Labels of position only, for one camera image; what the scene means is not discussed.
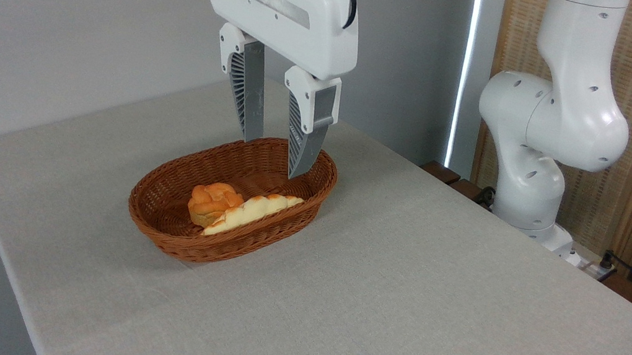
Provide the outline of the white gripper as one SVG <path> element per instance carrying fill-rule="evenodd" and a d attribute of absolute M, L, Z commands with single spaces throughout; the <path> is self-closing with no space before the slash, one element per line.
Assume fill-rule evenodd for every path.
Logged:
<path fill-rule="evenodd" d="M 296 64 L 284 77 L 290 95 L 287 175 L 305 174 L 317 160 L 327 128 L 338 121 L 342 83 L 337 77 L 358 61 L 358 23 L 344 28 L 350 0 L 210 1 L 229 22 L 219 30 L 221 69 L 230 79 L 244 141 L 265 133 L 264 44 Z"/>

